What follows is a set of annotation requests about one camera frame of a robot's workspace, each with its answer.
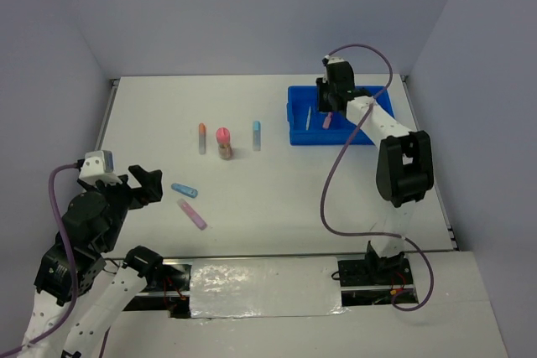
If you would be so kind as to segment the pink correction tape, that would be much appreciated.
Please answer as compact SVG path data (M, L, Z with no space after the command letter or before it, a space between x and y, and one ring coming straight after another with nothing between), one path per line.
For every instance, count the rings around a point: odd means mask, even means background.
M332 112L329 112L324 121L323 121L323 124L322 124L322 128L324 130L328 130L330 128L330 125L331 125L331 120L332 120L332 117L333 117L333 113Z

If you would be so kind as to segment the purple clear pen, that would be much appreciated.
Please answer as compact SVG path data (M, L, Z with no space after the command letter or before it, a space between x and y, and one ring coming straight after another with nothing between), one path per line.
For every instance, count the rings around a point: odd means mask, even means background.
M306 116L306 121L305 121L305 130L306 131L310 130L311 116L312 116L312 106L309 106L308 113L307 113L307 116Z

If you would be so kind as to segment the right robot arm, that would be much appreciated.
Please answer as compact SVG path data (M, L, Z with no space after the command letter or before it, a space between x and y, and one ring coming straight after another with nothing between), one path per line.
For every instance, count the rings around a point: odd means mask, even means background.
M367 251L377 254L364 265L366 277L373 283L384 283L394 274L390 258L404 251L404 237L415 205L434 184L430 136L424 131L411 130L380 106L378 98L386 87L375 95L359 91L349 62L327 56L323 65L326 73L316 80L318 110L340 114L356 127L336 157L321 191L321 223L334 235L366 237ZM328 225L325 202L336 168L359 131L365 133L378 150L375 183L380 197L390 207L382 224L365 232L351 233Z

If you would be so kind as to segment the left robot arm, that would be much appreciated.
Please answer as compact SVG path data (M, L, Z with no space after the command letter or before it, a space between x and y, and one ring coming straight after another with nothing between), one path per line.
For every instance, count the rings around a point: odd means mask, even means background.
M102 296L80 319L76 317L79 302L106 266L105 254L116 246L128 212L161 201L163 174L131 165L128 171L138 181L133 188L127 175L98 169L95 179L77 180L82 193L60 213L55 177L65 169L60 166L49 178L50 203L59 231L34 280L34 306L19 357L91 355L133 297L143 289L158 288L164 280L163 258L145 246L136 246Z

